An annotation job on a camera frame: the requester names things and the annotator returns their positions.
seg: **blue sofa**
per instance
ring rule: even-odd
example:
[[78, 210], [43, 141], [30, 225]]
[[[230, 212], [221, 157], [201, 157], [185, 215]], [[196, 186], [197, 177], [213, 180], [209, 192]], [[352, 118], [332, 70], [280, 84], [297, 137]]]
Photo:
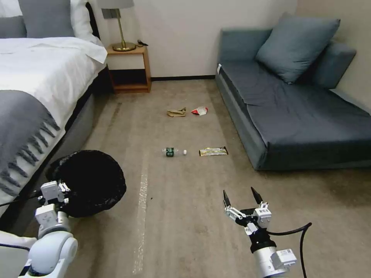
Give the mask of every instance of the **blue sofa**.
[[331, 42], [295, 84], [255, 61], [271, 30], [222, 30], [216, 83], [256, 170], [371, 166], [371, 116], [331, 92], [356, 51]]

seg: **wooden nightstand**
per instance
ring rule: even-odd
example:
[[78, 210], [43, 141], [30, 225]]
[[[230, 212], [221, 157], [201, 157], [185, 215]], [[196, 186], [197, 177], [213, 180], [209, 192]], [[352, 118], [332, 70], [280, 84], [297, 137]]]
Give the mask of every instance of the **wooden nightstand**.
[[126, 52], [114, 51], [112, 46], [106, 49], [115, 93], [149, 93], [151, 91], [151, 71], [146, 46]]

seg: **plastic bottle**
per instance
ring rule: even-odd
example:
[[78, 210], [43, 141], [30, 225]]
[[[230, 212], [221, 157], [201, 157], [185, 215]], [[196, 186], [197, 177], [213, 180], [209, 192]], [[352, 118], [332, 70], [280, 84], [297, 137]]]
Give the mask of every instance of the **plastic bottle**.
[[[173, 156], [179, 155], [179, 150], [176, 149], [176, 148], [173, 148], [173, 147], [167, 147], [167, 148], [165, 148], [165, 149], [162, 150], [162, 153], [165, 156], [173, 157]], [[187, 154], [187, 150], [184, 150], [183, 151], [183, 154], [186, 155]]]

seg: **brass lamp base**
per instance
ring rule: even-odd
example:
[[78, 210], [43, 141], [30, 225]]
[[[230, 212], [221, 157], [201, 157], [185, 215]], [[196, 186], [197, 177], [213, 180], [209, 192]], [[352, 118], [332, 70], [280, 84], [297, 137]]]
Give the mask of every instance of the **brass lamp base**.
[[126, 47], [124, 47], [124, 44], [121, 42], [112, 45], [112, 49], [114, 51], [131, 51], [131, 50], [134, 50], [135, 48], [136, 48], [136, 45], [133, 44], [132, 42], [127, 42]]

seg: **table lamp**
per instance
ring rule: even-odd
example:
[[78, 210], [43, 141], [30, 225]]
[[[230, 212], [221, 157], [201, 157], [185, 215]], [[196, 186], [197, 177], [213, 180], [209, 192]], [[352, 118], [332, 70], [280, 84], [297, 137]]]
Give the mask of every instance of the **table lamp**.
[[120, 10], [121, 8], [131, 8], [134, 6], [134, 0], [98, 0], [98, 7], [103, 9], [114, 9], [116, 10], [117, 22], [119, 23], [121, 42], [113, 44], [112, 48], [114, 51], [130, 51], [136, 48], [136, 45], [131, 42], [124, 40], [123, 29], [120, 21]]

